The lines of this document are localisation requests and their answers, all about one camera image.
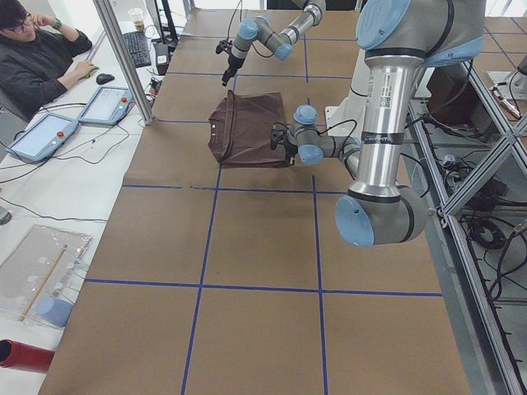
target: man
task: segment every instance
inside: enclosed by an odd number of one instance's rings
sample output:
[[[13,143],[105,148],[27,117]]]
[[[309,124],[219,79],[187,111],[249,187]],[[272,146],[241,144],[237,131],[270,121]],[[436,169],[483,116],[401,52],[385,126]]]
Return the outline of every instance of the man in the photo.
[[[40,29],[43,26],[58,33]],[[0,0],[0,87],[26,121],[96,68],[83,61],[66,72],[72,58],[90,48],[84,33],[59,19],[30,14],[18,0]]]

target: hand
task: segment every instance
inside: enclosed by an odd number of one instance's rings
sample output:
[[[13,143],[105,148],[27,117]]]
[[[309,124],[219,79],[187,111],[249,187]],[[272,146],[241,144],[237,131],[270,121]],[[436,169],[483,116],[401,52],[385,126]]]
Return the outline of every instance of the hand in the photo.
[[[57,23],[57,20],[49,15],[31,13],[31,17],[33,18],[35,26],[38,27],[55,26],[55,23]]]
[[[82,62],[79,62],[76,66],[73,72],[77,75],[78,79],[84,78],[89,72],[92,70],[95,70],[98,68],[95,64],[90,62],[89,60],[83,60]]]

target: tablet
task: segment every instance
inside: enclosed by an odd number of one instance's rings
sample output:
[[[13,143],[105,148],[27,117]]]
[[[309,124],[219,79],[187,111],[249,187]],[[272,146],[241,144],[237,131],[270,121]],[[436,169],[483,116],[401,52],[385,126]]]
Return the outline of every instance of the tablet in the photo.
[[[99,86],[77,119],[80,123],[114,126],[128,112],[132,98],[128,88]]]
[[[7,147],[7,152],[37,162],[51,156],[77,131],[79,122],[47,113]]]

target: wristwatch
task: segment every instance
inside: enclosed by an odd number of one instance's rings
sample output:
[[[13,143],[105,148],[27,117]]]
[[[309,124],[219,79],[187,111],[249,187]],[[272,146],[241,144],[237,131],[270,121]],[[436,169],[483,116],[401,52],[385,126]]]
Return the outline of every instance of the wristwatch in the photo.
[[[58,18],[55,18],[56,22],[55,24],[53,25],[53,28],[55,30],[59,30],[61,27],[63,27],[63,23],[60,21],[60,19]]]

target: red cylinder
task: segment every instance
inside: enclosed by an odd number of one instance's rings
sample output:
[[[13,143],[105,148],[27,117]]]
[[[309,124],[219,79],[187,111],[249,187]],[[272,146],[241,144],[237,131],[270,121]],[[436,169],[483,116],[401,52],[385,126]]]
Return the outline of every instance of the red cylinder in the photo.
[[[13,340],[0,341],[0,367],[47,373],[55,351]]]

